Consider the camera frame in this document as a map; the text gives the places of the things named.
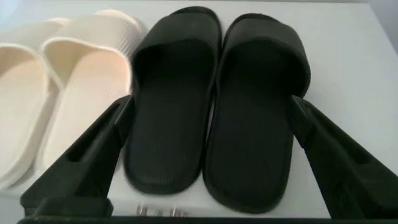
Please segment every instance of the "textured footbed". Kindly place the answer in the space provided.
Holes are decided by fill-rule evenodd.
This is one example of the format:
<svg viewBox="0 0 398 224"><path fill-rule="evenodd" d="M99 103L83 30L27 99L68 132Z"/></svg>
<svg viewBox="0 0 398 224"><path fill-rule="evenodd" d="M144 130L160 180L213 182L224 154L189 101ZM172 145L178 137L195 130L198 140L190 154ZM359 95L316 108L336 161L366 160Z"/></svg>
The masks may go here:
<svg viewBox="0 0 398 224"><path fill-rule="evenodd" d="M114 100L129 94L129 67L117 53L56 43L52 52L81 48L81 59L73 68L68 85L58 99L53 126L44 147L42 163L49 168Z"/></svg>
<svg viewBox="0 0 398 224"><path fill-rule="evenodd" d="M25 151L32 125L47 99L40 62L25 50L3 48L0 70L1 167L10 168Z"/></svg>
<svg viewBox="0 0 398 224"><path fill-rule="evenodd" d="M292 62L278 45L253 40L230 51L223 65L204 180L227 207L262 213L284 193L293 141L285 117Z"/></svg>
<svg viewBox="0 0 398 224"><path fill-rule="evenodd" d="M213 56L195 40L158 50L161 56L139 90L125 165L139 190L171 194L187 188L200 171Z"/></svg>

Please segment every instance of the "metal screw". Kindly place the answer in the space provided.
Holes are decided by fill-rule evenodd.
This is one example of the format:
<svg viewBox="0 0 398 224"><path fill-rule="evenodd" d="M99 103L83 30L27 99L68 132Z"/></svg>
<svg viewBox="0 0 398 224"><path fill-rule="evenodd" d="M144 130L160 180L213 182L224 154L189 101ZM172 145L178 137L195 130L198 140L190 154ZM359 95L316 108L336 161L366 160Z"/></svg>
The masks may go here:
<svg viewBox="0 0 398 224"><path fill-rule="evenodd" d="M178 209L176 209L176 208L174 207L174 208L171 209L171 211L170 211L170 216L171 216L171 217L185 217L186 214L185 214L184 211L178 210Z"/></svg>
<svg viewBox="0 0 398 224"><path fill-rule="evenodd" d="M148 207L142 205L137 206L137 215L146 216L147 212L148 212Z"/></svg>

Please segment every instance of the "cream slipper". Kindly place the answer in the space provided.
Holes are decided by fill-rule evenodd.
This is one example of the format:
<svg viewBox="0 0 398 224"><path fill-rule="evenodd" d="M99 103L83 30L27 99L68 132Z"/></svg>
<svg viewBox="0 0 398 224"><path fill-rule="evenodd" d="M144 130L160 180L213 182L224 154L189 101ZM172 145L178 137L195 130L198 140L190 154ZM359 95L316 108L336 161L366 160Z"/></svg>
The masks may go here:
<svg viewBox="0 0 398 224"><path fill-rule="evenodd" d="M55 18L0 34L0 189L35 158L59 93L38 48L67 23Z"/></svg>
<svg viewBox="0 0 398 224"><path fill-rule="evenodd" d="M48 169L114 100L131 92L129 56L141 41L133 18L112 9L74 20L41 47L64 87L39 162Z"/></svg>

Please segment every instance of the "white surface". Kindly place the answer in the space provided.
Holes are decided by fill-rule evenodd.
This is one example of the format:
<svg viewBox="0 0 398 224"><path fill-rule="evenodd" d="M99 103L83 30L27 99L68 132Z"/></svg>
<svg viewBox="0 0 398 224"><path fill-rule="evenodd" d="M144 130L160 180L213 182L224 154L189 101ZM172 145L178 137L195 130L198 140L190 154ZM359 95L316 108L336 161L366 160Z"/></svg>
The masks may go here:
<svg viewBox="0 0 398 224"><path fill-rule="evenodd" d="M29 1L16 9L7 26L49 17L73 18L104 8L124 11L151 28L185 6L214 10L223 30L241 14L260 12L291 25L300 35L312 68L306 99L398 174L398 57L368 4L213 2L213 1ZM294 142L285 195L260 217L329 217L303 150ZM4 194L20 195L34 178ZM133 190L118 169L109 192L115 215L133 215L138 203L188 210L198 216L240 216L216 203L201 177L186 192L150 197Z"/></svg>
<svg viewBox="0 0 398 224"><path fill-rule="evenodd" d="M48 169L120 97L130 93L129 56L142 39L137 21L117 10L75 19L40 51L61 88L37 166Z"/></svg>

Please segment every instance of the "black slide sandal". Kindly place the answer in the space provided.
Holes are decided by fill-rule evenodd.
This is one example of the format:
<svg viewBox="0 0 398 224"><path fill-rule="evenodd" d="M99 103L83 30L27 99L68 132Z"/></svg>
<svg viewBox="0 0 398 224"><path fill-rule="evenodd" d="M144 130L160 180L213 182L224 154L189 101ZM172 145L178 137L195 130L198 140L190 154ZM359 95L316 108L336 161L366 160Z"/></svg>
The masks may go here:
<svg viewBox="0 0 398 224"><path fill-rule="evenodd" d="M290 95L310 83L304 47L289 26L245 14L229 27L216 78L215 111L203 178L223 205L246 213L274 208L290 170Z"/></svg>
<svg viewBox="0 0 398 224"><path fill-rule="evenodd" d="M138 46L132 59L136 113L124 156L136 189L174 194L197 179L220 48L220 23L205 7L161 19Z"/></svg>

